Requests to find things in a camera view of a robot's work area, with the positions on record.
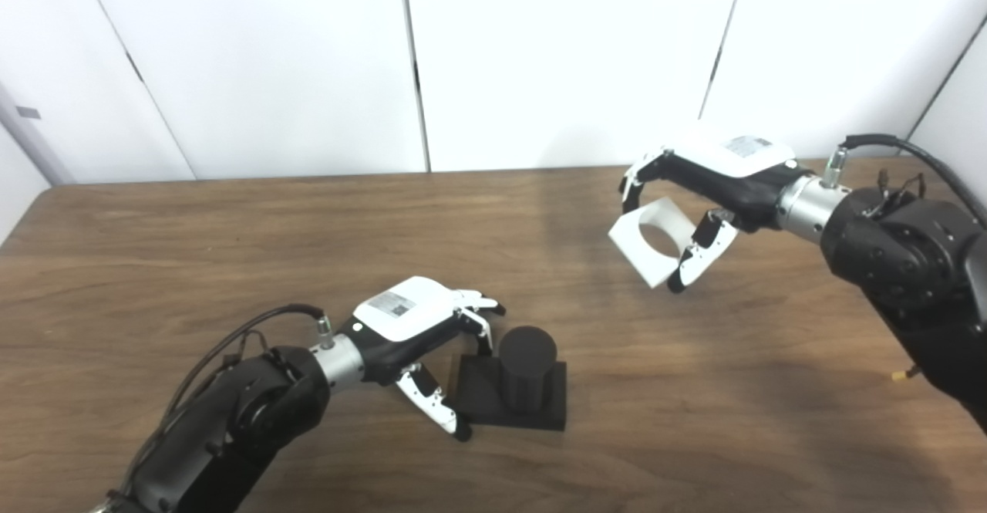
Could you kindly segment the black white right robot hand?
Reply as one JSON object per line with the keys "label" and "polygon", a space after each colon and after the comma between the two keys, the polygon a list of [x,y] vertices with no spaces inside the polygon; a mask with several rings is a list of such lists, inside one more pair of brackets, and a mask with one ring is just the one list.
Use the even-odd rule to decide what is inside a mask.
{"label": "black white right robot hand", "polygon": [[[778,229],[783,193],[812,170],[787,145],[765,138],[695,138],[648,152],[619,183],[622,214],[610,239],[654,289],[680,294],[693,285],[741,232]],[[667,181],[713,203],[693,222],[670,197],[645,206],[645,185]]]}

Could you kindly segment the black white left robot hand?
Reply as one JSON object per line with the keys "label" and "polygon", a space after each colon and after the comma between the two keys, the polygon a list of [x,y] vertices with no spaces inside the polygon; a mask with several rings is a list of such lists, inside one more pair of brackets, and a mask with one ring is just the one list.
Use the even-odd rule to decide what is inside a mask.
{"label": "black white left robot hand", "polygon": [[395,384],[432,422],[466,442],[471,426],[448,407],[422,359],[463,334],[475,338],[478,355],[490,357],[494,338],[486,315],[505,312],[500,302],[476,289],[451,289],[433,278],[413,276],[359,303],[319,362],[335,389],[356,382]]}

